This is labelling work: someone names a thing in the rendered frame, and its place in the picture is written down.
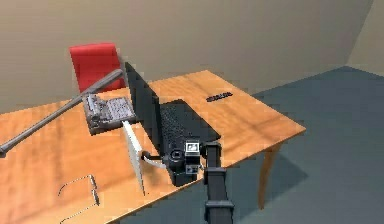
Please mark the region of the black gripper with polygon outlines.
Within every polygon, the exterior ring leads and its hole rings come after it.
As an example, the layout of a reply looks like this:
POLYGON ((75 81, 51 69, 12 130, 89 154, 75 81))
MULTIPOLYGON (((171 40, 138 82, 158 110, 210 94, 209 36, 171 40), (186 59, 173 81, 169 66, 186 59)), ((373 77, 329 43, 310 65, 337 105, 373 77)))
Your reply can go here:
POLYGON ((189 153, 179 149, 173 150, 167 157, 167 166, 153 161, 162 160, 163 156, 152 155, 149 151, 143 151, 141 159, 152 166, 161 169, 167 168, 172 184, 176 187, 181 187, 197 180, 200 168, 200 155, 198 153, 189 153))

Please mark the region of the white thin flat panel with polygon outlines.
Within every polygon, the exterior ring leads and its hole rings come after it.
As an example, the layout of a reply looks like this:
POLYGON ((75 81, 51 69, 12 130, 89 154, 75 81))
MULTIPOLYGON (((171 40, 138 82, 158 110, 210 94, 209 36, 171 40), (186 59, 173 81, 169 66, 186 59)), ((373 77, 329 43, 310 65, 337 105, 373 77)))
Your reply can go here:
POLYGON ((142 193, 145 193, 144 181, 143 181, 143 176, 142 176, 142 169, 141 169, 141 165, 140 165, 141 157, 139 155, 139 153, 142 150, 142 147, 141 147, 130 123, 128 121, 123 121, 122 124, 123 124, 123 131, 125 133, 125 138, 127 141, 131 165, 132 165, 133 170, 135 172, 139 187, 140 187, 142 193))

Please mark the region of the black open laptop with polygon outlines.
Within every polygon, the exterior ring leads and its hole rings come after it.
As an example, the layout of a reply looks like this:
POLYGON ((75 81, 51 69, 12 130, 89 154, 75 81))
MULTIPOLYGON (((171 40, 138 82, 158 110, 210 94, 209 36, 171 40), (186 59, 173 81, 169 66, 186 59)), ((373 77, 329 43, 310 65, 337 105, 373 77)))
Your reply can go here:
POLYGON ((155 91, 130 63, 125 63, 125 69, 134 112, 159 159, 181 149, 187 140, 204 143, 221 138, 184 100, 161 104, 155 91))

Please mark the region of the black remote control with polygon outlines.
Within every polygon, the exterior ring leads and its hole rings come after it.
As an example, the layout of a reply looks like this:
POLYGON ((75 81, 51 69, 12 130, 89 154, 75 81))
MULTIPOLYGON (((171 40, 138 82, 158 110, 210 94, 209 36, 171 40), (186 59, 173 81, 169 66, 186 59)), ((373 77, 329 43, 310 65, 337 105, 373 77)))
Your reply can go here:
POLYGON ((231 93, 231 92, 223 92, 223 93, 220 93, 220 94, 216 94, 216 95, 207 97, 206 101, 207 102, 213 102, 213 101, 217 101, 217 100, 220 100, 220 99, 224 99, 224 98, 230 97, 232 95, 233 95, 233 93, 231 93))

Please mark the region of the wooden table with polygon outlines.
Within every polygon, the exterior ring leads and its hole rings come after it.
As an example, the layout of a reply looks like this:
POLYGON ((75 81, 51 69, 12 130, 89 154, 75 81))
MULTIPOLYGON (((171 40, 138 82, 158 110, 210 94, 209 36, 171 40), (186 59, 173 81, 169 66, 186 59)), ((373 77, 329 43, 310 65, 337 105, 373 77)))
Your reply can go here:
MULTIPOLYGON (((222 164, 231 166, 259 152, 265 158, 262 181, 272 157, 304 127, 208 70, 151 83, 161 102, 182 99, 221 136, 222 164), (232 96, 213 102, 223 92, 232 96)), ((124 132, 92 136, 82 106, 76 106, 0 158, 0 224, 59 224, 91 205, 91 184, 76 178, 95 177, 100 206, 64 224, 108 224, 177 192, 166 171, 143 167, 142 193, 129 160, 124 132)))

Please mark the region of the red chair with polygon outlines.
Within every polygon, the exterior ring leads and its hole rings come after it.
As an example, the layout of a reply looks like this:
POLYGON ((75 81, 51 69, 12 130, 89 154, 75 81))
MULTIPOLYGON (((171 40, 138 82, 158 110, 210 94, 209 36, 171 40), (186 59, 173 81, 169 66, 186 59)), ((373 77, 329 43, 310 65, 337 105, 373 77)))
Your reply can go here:
POLYGON ((80 92, 110 72, 121 68, 114 43, 71 46, 69 53, 80 92))

